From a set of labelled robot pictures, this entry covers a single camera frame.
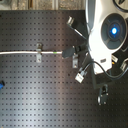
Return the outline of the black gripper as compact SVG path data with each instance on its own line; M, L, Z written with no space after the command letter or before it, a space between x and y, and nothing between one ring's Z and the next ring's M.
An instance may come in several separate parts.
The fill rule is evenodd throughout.
M69 58L82 52L87 52L87 48L82 46L71 47L62 51L62 57Z

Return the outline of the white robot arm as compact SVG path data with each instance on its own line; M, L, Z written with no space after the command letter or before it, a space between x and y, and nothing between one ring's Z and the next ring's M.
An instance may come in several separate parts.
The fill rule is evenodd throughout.
M94 73L112 68L112 54L124 44L128 34L128 11L121 9L115 0L86 0L85 23L73 17L67 25L82 36L86 43L73 46L62 52L62 57L71 57L88 49L94 64Z

